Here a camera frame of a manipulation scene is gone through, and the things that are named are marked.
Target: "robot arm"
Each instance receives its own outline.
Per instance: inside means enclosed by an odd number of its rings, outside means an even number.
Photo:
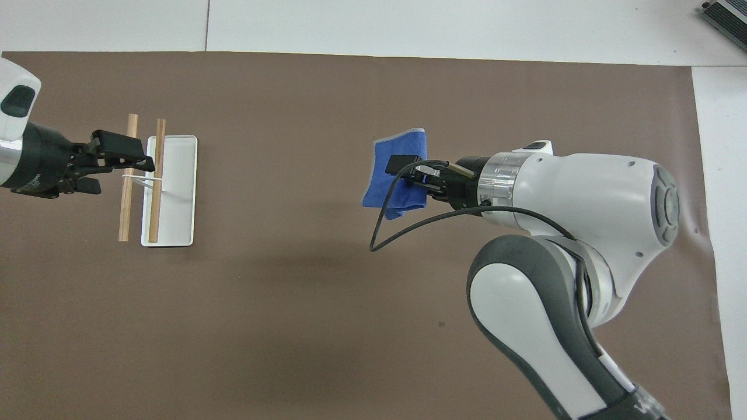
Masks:
[[[641,158],[557,157],[549,141],[450,166],[460,170],[420,167],[404,178],[457,212],[532,235],[496,238],[471,266],[468,303],[488,340],[558,419],[667,419],[590,327],[619,313],[645,267],[674,241],[679,202],[672,176]],[[497,211],[516,208],[556,224]]]
[[[152,172],[140,140],[96,130],[89,143],[71,143],[59,132],[28,121],[41,88],[38,78],[0,58],[0,186],[34,197],[100,194],[95,173],[135,167]]]

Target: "wooden stick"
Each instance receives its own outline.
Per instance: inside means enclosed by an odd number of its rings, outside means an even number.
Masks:
[[[166,120],[158,118],[155,130],[155,178],[164,175],[164,142],[166,141]],[[148,242],[158,242],[158,222],[161,218],[161,180],[153,181],[153,195],[150,200],[150,227]]]
[[[137,114],[127,116],[127,136],[137,137]],[[125,175],[134,175],[135,169],[125,169]],[[132,210],[132,178],[123,177],[122,204],[120,206],[120,242],[130,240],[130,213]]]

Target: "white rectangular tray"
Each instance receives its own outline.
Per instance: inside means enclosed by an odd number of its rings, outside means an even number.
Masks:
[[[148,138],[148,156],[155,156],[155,136]],[[193,135],[168,135],[164,142],[164,170],[158,242],[148,242],[150,203],[153,192],[143,195],[143,227],[140,243],[144,247],[188,247],[194,241],[194,201],[197,181],[197,138]]]

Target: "brown paper sheet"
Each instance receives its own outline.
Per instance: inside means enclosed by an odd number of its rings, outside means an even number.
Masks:
[[[6,53],[43,87],[32,120],[199,138],[195,243],[117,242],[100,196],[0,198],[3,419],[551,419],[475,327],[477,217],[371,254],[372,142],[424,127],[432,158],[535,139],[657,161],[675,245],[596,329],[673,419],[730,419],[690,69],[235,53]],[[440,203],[384,228],[447,211]]]

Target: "blue towel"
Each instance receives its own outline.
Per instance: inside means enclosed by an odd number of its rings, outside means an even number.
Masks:
[[[373,143],[373,171],[371,183],[363,196],[364,207],[381,208],[389,191],[394,175],[385,172],[392,155],[418,155],[423,159],[427,156],[425,130],[410,129],[404,133],[377,140]],[[385,212],[387,220],[402,216],[405,211],[422,209],[426,205],[426,189],[407,181],[399,181],[389,199]]]

